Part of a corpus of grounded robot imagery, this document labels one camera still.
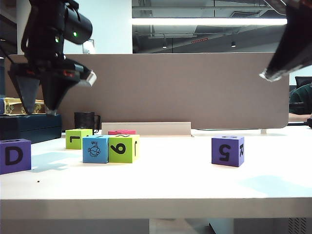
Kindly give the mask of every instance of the black mug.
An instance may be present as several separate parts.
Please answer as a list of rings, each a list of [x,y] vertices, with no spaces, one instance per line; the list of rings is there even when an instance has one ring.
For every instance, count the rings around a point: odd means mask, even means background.
[[[75,129],[92,129],[93,134],[98,133],[100,120],[101,116],[96,116],[94,112],[74,112]]]

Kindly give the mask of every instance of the green shirt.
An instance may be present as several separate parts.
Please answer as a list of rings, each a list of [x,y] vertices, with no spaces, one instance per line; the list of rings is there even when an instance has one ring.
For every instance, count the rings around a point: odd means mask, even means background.
[[[291,107],[289,113],[297,115],[309,115],[312,113],[312,87],[311,84],[306,84],[296,89],[291,95],[289,103],[303,102],[304,107]]]

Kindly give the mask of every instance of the lime green cube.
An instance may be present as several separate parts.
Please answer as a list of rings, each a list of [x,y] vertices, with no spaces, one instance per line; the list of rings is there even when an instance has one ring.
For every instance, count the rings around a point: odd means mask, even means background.
[[[110,135],[108,162],[133,163],[139,157],[140,135]]]
[[[82,138],[93,135],[92,129],[66,130],[66,148],[72,150],[82,149]]]

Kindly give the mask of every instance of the ceiling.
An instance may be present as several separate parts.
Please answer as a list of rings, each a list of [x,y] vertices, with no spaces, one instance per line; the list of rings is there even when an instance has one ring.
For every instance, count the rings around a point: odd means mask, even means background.
[[[132,7],[134,18],[285,18],[263,0],[132,0]],[[134,53],[271,52],[283,31],[284,26],[134,25]]]

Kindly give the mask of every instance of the floor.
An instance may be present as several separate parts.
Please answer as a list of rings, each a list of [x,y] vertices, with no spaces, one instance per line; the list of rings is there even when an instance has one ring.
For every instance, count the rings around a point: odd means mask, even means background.
[[[150,219],[150,234],[215,234],[206,219]]]

